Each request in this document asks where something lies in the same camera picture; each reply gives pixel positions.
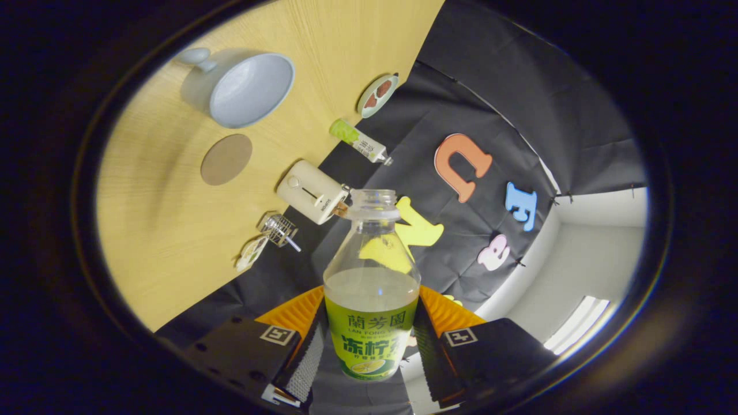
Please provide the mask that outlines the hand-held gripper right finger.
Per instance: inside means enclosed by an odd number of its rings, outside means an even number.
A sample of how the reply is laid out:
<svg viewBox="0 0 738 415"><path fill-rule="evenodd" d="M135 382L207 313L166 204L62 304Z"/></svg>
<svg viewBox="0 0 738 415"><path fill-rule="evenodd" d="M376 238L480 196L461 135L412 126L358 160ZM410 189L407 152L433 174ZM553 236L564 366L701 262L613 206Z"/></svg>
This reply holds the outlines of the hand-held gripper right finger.
<svg viewBox="0 0 738 415"><path fill-rule="evenodd" d="M413 328L431 398L439 404L506 392L557 360L514 321L485 321L426 286Z"/></svg>

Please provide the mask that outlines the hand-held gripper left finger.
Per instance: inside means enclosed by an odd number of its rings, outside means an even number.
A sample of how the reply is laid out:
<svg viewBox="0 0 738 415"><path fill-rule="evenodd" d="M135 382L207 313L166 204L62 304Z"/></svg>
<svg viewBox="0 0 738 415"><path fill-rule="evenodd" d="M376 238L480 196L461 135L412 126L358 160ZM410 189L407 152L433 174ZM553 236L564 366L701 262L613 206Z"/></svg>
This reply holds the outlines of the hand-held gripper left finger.
<svg viewBox="0 0 738 415"><path fill-rule="evenodd" d="M184 354L196 368L248 398L307 407L326 333L324 289L318 286L256 319L229 318Z"/></svg>

